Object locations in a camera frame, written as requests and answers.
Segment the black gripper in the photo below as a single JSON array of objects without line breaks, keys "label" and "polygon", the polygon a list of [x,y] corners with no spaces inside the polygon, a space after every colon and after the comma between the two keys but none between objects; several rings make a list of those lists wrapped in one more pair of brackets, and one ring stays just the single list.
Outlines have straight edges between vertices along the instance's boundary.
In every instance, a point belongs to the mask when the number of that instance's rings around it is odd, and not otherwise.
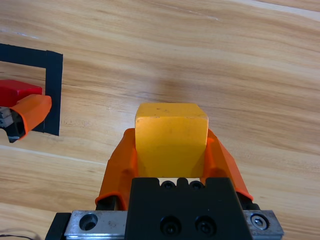
[{"label": "black gripper", "polygon": [[0,128],[5,130],[10,143],[21,140],[41,124],[52,108],[48,95],[31,94],[19,100],[16,105],[0,107]]}]

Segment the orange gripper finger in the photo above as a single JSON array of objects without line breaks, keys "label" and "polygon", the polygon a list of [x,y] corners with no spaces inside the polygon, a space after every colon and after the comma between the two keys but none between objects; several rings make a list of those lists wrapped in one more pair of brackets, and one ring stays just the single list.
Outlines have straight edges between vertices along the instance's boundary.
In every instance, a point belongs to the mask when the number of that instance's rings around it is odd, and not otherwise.
[{"label": "orange gripper finger", "polygon": [[228,178],[236,192],[243,210],[259,210],[258,204],[249,194],[235,159],[223,146],[217,136],[209,129],[204,151],[203,179]]},{"label": "orange gripper finger", "polygon": [[135,129],[129,128],[107,162],[99,196],[95,199],[96,209],[126,211],[132,180],[138,176]]}]

